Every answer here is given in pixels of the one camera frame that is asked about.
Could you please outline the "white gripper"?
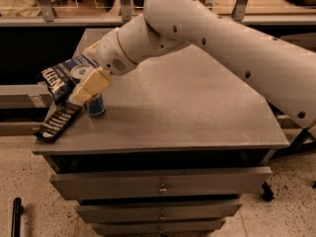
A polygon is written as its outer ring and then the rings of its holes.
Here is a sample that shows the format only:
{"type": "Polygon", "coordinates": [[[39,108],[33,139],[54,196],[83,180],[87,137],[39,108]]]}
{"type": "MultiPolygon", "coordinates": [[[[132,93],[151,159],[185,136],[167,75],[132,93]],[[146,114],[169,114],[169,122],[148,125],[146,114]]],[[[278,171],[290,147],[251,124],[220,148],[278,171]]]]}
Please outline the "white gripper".
{"type": "Polygon", "coordinates": [[[74,88],[69,102],[75,105],[91,102],[110,85],[111,74],[122,76],[137,67],[137,64],[131,61],[120,47],[118,28],[85,47],[82,54],[96,61],[101,67],[90,70],[88,75],[74,88]]]}

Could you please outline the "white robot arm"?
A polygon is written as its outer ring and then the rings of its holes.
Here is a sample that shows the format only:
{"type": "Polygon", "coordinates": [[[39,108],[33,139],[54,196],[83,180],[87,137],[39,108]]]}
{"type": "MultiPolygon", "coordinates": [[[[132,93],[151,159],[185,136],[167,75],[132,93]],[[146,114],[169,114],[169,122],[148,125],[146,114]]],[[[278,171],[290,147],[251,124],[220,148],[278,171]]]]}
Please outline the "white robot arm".
{"type": "Polygon", "coordinates": [[[99,67],[70,100],[89,102],[143,60],[199,47],[310,134],[316,132],[316,53],[222,18],[198,0],[145,0],[143,13],[87,49],[99,67]]]}

